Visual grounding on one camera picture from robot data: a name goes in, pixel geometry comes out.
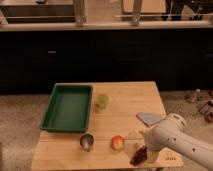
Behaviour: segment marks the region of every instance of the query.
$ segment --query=red object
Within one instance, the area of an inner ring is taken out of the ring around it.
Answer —
[[[212,123],[213,122],[213,115],[212,114],[207,115],[205,117],[205,121],[208,122],[208,123]]]
[[[111,147],[114,150],[120,151],[124,148],[125,142],[124,138],[120,135],[116,135],[111,139]]]

